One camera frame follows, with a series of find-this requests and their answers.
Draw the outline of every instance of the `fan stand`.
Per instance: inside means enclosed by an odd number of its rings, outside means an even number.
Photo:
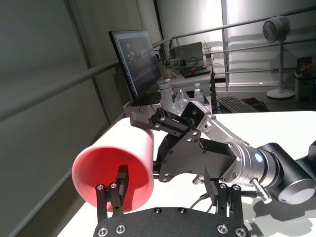
[[[295,95],[293,90],[283,88],[283,52],[283,41],[280,41],[278,89],[270,90],[267,92],[267,96],[272,99],[288,99]]]

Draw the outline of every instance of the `monitor screen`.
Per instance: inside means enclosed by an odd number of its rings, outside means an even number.
[[[143,96],[161,73],[147,31],[111,31],[112,44],[133,99]]]

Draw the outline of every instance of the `gray wall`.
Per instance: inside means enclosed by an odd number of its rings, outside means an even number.
[[[151,40],[159,41],[154,4],[147,0],[71,0],[88,58],[93,65],[116,60],[108,31],[149,30]],[[129,92],[120,66],[96,76],[111,122],[123,113]]]
[[[86,69],[62,0],[0,2],[0,106]],[[0,236],[106,125],[91,81],[0,122]]]

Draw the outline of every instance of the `monitor stand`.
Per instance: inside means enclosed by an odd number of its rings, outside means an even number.
[[[160,92],[146,93],[138,100],[134,101],[132,106],[140,106],[140,105],[154,105],[160,103],[161,96]]]

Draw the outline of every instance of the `computer monitor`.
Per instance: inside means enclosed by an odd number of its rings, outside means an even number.
[[[146,94],[161,77],[148,32],[110,31],[109,35],[133,97],[133,105],[158,103],[159,93]]]

